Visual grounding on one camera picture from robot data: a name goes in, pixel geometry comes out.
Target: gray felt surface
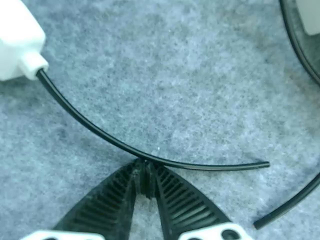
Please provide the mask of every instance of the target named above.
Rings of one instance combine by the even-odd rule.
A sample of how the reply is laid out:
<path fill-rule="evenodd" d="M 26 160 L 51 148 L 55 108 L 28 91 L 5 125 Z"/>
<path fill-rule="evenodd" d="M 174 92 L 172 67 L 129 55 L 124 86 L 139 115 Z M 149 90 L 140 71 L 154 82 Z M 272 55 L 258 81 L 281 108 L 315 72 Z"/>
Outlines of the gray felt surface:
<path fill-rule="evenodd" d="M 253 171 L 175 171 L 256 240 L 319 238 L 320 189 L 262 230 L 252 225 L 320 166 L 320 88 L 292 50 L 277 1 L 24 2 L 47 34 L 49 75 L 89 119 L 164 158 L 270 161 Z M 25 78 L 0 83 L 0 146 L 1 240 L 52 227 L 134 158 Z M 155 203 L 141 201 L 131 239 L 162 239 Z"/>

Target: white object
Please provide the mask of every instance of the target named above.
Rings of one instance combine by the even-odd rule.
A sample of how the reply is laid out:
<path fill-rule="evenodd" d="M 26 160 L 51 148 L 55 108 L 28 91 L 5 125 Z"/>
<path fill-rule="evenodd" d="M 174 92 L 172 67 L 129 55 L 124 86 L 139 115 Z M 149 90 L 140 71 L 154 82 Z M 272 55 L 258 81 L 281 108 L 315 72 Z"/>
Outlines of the white object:
<path fill-rule="evenodd" d="M 296 0 L 296 5 L 305 32 L 320 34 L 320 0 Z"/>
<path fill-rule="evenodd" d="M 0 81 L 36 80 L 48 62 L 40 55 L 46 34 L 21 0 L 0 0 Z"/>
<path fill-rule="evenodd" d="M 103 236 L 96 233 L 72 232 L 72 231 L 36 231 L 21 240 L 105 240 Z"/>
<path fill-rule="evenodd" d="M 225 235 L 231 235 L 233 238 L 224 238 Z M 245 230 L 238 224 L 227 222 L 219 225 L 209 226 L 198 230 L 187 231 L 180 235 L 178 240 L 253 240 Z"/>

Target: black cable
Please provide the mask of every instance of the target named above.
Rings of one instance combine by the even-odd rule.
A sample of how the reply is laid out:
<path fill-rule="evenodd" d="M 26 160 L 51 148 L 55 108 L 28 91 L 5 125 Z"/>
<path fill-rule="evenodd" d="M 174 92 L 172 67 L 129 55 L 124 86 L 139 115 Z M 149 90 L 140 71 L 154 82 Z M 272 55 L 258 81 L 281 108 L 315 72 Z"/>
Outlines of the black cable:
<path fill-rule="evenodd" d="M 125 144 L 124 142 L 116 139 L 110 134 L 103 131 L 98 126 L 94 125 L 86 117 L 84 117 L 80 112 L 78 112 L 68 100 L 59 92 L 53 82 L 50 80 L 48 75 L 41 69 L 37 72 L 36 76 L 39 78 L 40 82 L 48 90 L 48 92 L 54 97 L 54 99 L 66 110 L 74 119 L 85 126 L 94 134 L 98 135 L 107 142 L 117 146 L 118 148 L 135 155 L 143 160 L 149 160 L 154 163 L 181 168 L 181 169 L 191 169 L 191 170 L 205 170 L 205 171 L 239 171 L 239 170 L 253 170 L 259 168 L 267 168 L 270 166 L 268 161 L 248 163 L 248 164 L 237 164 L 237 165 L 202 165 L 202 164 L 190 164 L 172 161 L 157 156 L 150 155 L 143 151 L 140 151 L 132 146 Z"/>
<path fill-rule="evenodd" d="M 317 84 L 320 84 L 319 73 L 312 67 L 312 65 L 308 61 L 306 55 L 304 54 L 300 46 L 299 40 L 294 30 L 294 24 L 293 24 L 292 18 L 290 17 L 287 0 L 279 0 L 279 3 L 280 3 L 280 9 L 283 17 L 284 26 L 296 56 L 298 57 L 302 66 L 308 72 L 308 74 L 316 81 Z"/>
<path fill-rule="evenodd" d="M 277 218 L 281 217 L 282 215 L 286 214 L 296 205 L 298 205 L 302 200 L 304 200 L 310 193 L 313 192 L 318 186 L 320 185 L 320 173 L 307 185 L 302 189 L 297 195 L 291 198 L 289 201 L 285 202 L 283 205 L 278 207 L 276 210 L 272 211 L 271 213 L 267 214 L 263 218 L 254 222 L 254 227 L 256 229 L 261 229 L 264 226 L 268 225 L 269 223 L 273 222 Z"/>
<path fill-rule="evenodd" d="M 289 7 L 287 0 L 279 0 L 280 9 L 283 17 L 284 26 L 288 37 L 290 39 L 291 45 L 304 69 L 309 73 L 309 75 L 320 84 L 320 76 L 312 67 L 312 65 L 307 60 L 300 44 L 298 38 L 296 36 L 293 21 L 289 14 Z M 255 221 L 253 223 L 256 229 L 261 229 L 267 224 L 273 222 L 277 218 L 281 217 L 285 213 L 287 213 L 290 209 L 294 208 L 298 203 L 300 203 L 303 199 L 305 199 L 314 189 L 316 189 L 320 184 L 320 173 L 307 185 L 304 189 L 302 189 L 297 195 L 291 198 L 289 201 L 285 202 L 283 205 L 278 207 L 276 210 L 267 214 L 263 218 Z"/>

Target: black plastic tube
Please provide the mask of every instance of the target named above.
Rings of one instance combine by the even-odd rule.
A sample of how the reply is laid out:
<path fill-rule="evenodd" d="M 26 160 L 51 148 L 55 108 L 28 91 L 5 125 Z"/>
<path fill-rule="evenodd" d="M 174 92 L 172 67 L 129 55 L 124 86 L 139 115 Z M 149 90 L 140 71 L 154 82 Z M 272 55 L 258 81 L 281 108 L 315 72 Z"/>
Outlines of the black plastic tube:
<path fill-rule="evenodd" d="M 140 151 L 132 146 L 125 144 L 124 142 L 118 140 L 117 138 L 111 136 L 110 134 L 103 131 L 98 126 L 94 125 L 85 116 L 83 116 L 78 110 L 76 110 L 68 100 L 59 92 L 56 86 L 53 84 L 48 75 L 40 69 L 36 76 L 43 84 L 43 86 L 48 90 L 48 92 L 53 96 L 53 98 L 79 123 L 84 127 L 89 129 L 94 134 L 98 135 L 107 142 L 117 146 L 118 148 L 144 160 L 152 161 L 154 163 L 162 164 L 165 166 L 170 166 L 174 168 L 190 169 L 190 170 L 204 170 L 204 171 L 240 171 L 240 170 L 253 170 L 259 168 L 267 168 L 270 166 L 268 161 L 248 163 L 248 164 L 237 164 L 237 165 L 202 165 L 202 164 L 190 164 L 172 161 L 157 156 L 150 155 L 143 151 Z"/>
<path fill-rule="evenodd" d="M 267 214 L 263 218 L 254 222 L 254 227 L 256 229 L 261 229 L 264 226 L 268 225 L 269 223 L 273 222 L 277 218 L 281 217 L 282 215 L 286 214 L 296 205 L 298 205 L 302 200 L 304 200 L 310 193 L 313 192 L 318 186 L 320 185 L 320 173 L 307 185 L 302 189 L 297 195 L 291 198 L 289 201 L 285 202 L 283 205 L 278 207 L 276 210 L 272 211 L 271 213 Z"/>
<path fill-rule="evenodd" d="M 280 3 L 280 9 L 283 17 L 284 26 L 295 54 L 300 60 L 304 69 L 307 71 L 307 73 L 316 81 L 317 84 L 320 85 L 319 73 L 312 67 L 312 65 L 308 61 L 306 55 L 304 54 L 300 46 L 299 40 L 294 30 L 294 24 L 293 24 L 292 18 L 290 17 L 287 0 L 279 0 L 279 3 Z"/>

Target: white plastic connector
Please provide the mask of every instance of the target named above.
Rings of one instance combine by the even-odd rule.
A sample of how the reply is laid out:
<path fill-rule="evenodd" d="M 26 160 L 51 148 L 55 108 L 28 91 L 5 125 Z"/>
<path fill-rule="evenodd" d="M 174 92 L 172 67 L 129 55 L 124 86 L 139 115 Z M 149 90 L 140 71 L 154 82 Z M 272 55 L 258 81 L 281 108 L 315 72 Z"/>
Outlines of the white plastic connector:
<path fill-rule="evenodd" d="M 25 75 L 36 80 L 48 62 L 40 52 L 46 34 L 21 0 L 0 0 L 0 81 Z"/>
<path fill-rule="evenodd" d="M 182 233 L 178 240 L 253 240 L 238 224 L 226 222 L 193 231 Z"/>
<path fill-rule="evenodd" d="M 96 233 L 39 230 L 21 240 L 105 240 L 105 238 Z"/>

